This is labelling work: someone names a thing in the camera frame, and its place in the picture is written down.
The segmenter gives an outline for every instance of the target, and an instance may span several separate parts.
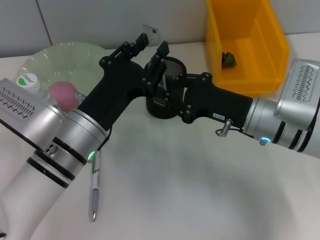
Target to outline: green led light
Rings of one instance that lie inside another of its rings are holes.
[[[90,155],[88,156],[88,161],[95,155],[95,151],[93,151],[92,153],[90,153]]]

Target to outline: pink ball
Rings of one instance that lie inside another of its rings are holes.
[[[62,111],[68,113],[76,108],[79,101],[75,98],[76,87],[67,81],[59,81],[49,87],[48,92],[54,97]]]

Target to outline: black band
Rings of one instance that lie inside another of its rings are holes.
[[[52,142],[55,144],[58,144],[60,147],[62,147],[64,150],[66,150],[68,153],[70,153],[72,156],[75,157],[80,163],[83,165],[87,164],[87,160],[81,156],[76,150],[74,150],[72,147],[70,147],[68,144],[65,142],[61,141],[59,138],[55,137]]]
[[[282,132],[284,131],[285,129],[285,126],[286,126],[286,123],[284,121],[281,121],[280,123],[280,126],[278,128],[278,131],[276,132],[275,136],[274,136],[274,139],[272,141],[273,144],[277,144],[281,135],[282,135]]]
[[[31,157],[28,158],[26,161],[28,164],[30,164],[32,167],[37,169],[40,173],[46,175],[48,178],[50,178],[52,181],[56,182],[63,188],[67,188],[69,186],[68,183],[64,182],[60,178],[58,178],[56,175],[53,173],[49,172],[47,169],[45,169],[43,166],[41,166],[39,163],[37,163],[35,160],[33,160]]]
[[[296,131],[296,134],[295,134],[290,146],[288,147],[288,149],[294,149],[296,147],[298,140],[301,137],[301,134],[302,134],[302,130],[299,129],[298,131]]]
[[[305,150],[306,146],[309,143],[309,140],[311,138],[313,130],[314,130],[314,126],[312,128],[308,128],[308,130],[306,132],[306,135],[304,137],[304,140],[303,140],[300,148],[297,150],[298,153],[302,153]]]
[[[38,150],[36,150],[35,155],[37,155],[39,158],[41,158],[43,161],[45,161],[47,164],[51,165],[53,168],[55,168],[58,172],[60,172],[61,174],[63,174],[66,178],[70,179],[71,181],[73,181],[76,176],[73,175],[71,172],[69,172],[68,170],[66,170],[64,167],[60,166],[58,163],[56,163],[54,160],[52,160],[50,157],[48,157],[47,155],[45,155],[42,152],[39,152]]]
[[[303,140],[300,148],[297,150],[298,153],[302,153],[305,150],[305,148],[308,145],[308,143],[309,143],[309,140],[311,138],[312,132],[314,131],[314,127],[316,125],[316,120],[317,120],[317,115],[318,115],[318,112],[319,112],[319,107],[320,107],[320,97],[319,97],[319,100],[318,100],[318,105],[316,107],[315,114],[314,114],[314,116],[312,118],[312,121],[311,121],[310,126],[309,126],[309,128],[307,130],[307,133],[306,133],[306,135],[304,137],[304,140]]]
[[[5,121],[1,120],[0,118],[0,124],[2,124],[3,126],[5,126],[7,129],[9,129],[10,131],[12,131],[14,134],[16,134],[18,137],[22,138],[24,141],[26,141],[28,144],[30,144],[32,147],[34,147],[35,149],[42,151],[42,149],[34,144],[32,141],[30,141],[28,138],[26,138],[25,136],[23,136],[20,132],[18,132],[17,130],[15,130],[14,128],[12,128],[9,124],[7,124]]]

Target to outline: silver pen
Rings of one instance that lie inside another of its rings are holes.
[[[100,167],[101,167],[101,150],[99,150],[95,156],[92,163],[92,192],[91,192],[91,217],[94,222],[98,213],[99,206],[99,188],[100,188]]]

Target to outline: yellow plastic bin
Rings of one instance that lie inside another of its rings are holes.
[[[286,77],[289,45],[268,0],[207,0],[207,58],[213,83],[250,97],[276,91]],[[222,68],[222,53],[237,66]]]

